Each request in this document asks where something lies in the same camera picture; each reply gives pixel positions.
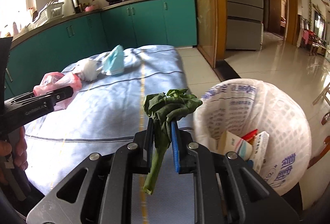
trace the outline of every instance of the kitchen counter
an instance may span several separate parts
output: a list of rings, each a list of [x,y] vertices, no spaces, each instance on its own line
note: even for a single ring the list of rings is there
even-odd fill
[[[39,26],[39,27],[37,27],[37,28],[35,28],[35,29],[31,30],[31,31],[26,32],[26,33],[19,33],[19,34],[15,35],[14,38],[13,38],[11,49],[15,48],[16,46],[18,46],[19,44],[21,44],[25,40],[27,40],[27,39],[29,39],[29,38],[31,38],[31,37],[39,34],[40,32],[42,32],[42,31],[44,31],[44,30],[46,30],[48,28],[51,28],[51,27],[53,27],[55,25],[58,25],[58,24],[61,24],[61,23],[64,23],[64,22],[67,22],[67,21],[76,19],[78,17],[86,16],[86,15],[97,13],[97,12],[106,11],[108,9],[116,8],[116,7],[123,6],[123,5],[129,5],[129,4],[136,3],[136,2],[142,2],[142,1],[148,1],[148,0],[128,0],[128,1],[123,1],[123,2],[120,2],[120,3],[114,4],[114,5],[110,5],[108,7],[104,7],[102,9],[97,9],[97,10],[94,10],[94,11],[91,11],[91,12],[81,12],[81,13],[77,13],[77,14],[74,14],[74,15],[70,15],[70,16],[67,16],[67,17],[62,17],[60,19],[51,21],[49,23],[46,23],[46,24],[44,24],[42,26]]]

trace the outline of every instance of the pink plastic bag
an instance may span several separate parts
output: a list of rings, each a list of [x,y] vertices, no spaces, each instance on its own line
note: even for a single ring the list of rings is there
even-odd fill
[[[34,86],[33,93],[35,96],[39,96],[65,86],[72,87],[73,95],[68,99],[58,102],[54,107],[54,111],[62,110],[68,107],[82,88],[81,81],[77,75],[72,73],[64,75],[60,72],[47,73],[43,77],[40,85]]]

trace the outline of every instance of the white dish rack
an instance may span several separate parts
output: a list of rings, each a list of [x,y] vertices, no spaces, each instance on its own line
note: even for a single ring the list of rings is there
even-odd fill
[[[63,17],[62,6],[64,2],[57,2],[45,6],[38,14],[38,17],[34,22],[30,23],[27,27],[30,30],[35,29],[47,22],[50,22],[54,19]]]

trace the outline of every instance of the silver bolt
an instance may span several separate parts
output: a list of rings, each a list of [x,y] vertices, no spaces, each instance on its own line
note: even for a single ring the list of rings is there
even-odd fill
[[[236,154],[236,152],[230,151],[230,152],[227,153],[227,157],[229,159],[234,160],[234,159],[237,159],[237,154]]]
[[[190,149],[197,149],[197,148],[198,148],[198,143],[196,143],[196,142],[191,142],[191,143],[189,143],[188,147],[189,147]]]
[[[92,161],[96,161],[96,160],[98,160],[99,157],[100,157],[100,155],[99,155],[98,153],[92,153],[92,154],[90,155],[90,159],[91,159]]]
[[[138,144],[132,142],[127,145],[127,148],[132,150],[132,149],[137,149],[138,146],[139,146]]]

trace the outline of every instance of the trash can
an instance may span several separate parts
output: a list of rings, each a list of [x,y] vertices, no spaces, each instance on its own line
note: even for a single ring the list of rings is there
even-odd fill
[[[258,129],[270,137],[260,176],[279,194],[288,192],[307,169],[311,131],[301,107],[272,84],[230,79],[202,96],[194,113],[195,139],[211,151],[227,130],[237,136]]]

